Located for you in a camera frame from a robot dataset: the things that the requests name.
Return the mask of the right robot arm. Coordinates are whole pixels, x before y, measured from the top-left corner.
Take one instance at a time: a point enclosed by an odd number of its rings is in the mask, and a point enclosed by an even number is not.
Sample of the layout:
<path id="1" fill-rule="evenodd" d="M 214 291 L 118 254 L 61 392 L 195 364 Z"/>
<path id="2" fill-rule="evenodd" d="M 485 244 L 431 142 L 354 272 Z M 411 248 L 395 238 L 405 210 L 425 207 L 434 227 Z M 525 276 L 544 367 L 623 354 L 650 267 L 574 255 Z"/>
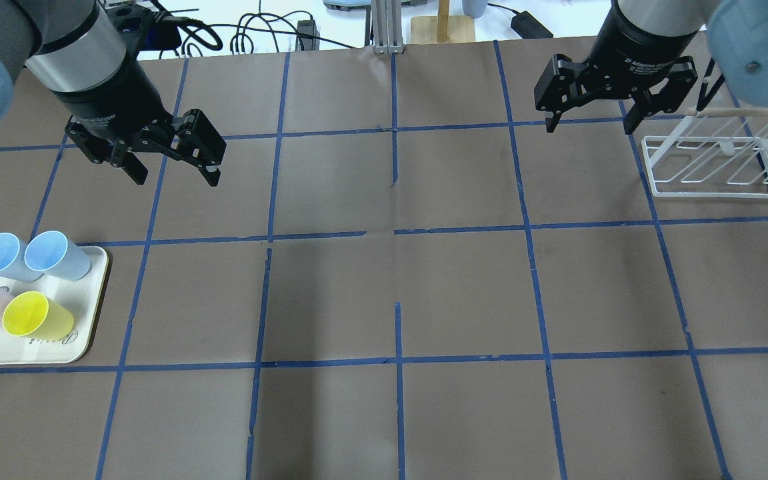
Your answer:
<path id="1" fill-rule="evenodd" d="M 584 61 L 553 55 L 534 88 L 546 131 L 597 100 L 631 99 L 626 134 L 674 113 L 699 78 L 687 47 L 699 31 L 720 76 L 744 103 L 768 107 L 768 1 L 613 1 Z"/>

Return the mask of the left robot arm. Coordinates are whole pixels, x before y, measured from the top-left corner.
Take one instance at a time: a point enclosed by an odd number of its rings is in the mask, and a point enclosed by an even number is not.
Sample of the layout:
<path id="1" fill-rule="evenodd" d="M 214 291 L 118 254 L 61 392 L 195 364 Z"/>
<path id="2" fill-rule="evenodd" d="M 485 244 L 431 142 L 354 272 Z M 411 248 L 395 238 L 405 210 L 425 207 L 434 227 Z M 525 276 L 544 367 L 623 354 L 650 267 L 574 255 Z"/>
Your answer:
<path id="1" fill-rule="evenodd" d="M 225 140 L 201 110 L 168 112 L 137 61 L 142 51 L 180 47 L 180 31 L 202 27 L 157 2 L 105 9 L 98 1 L 0 1 L 0 120 L 27 69 L 70 112 L 66 135 L 90 162 L 141 185 L 147 168 L 137 154 L 161 154 L 217 186 Z"/>

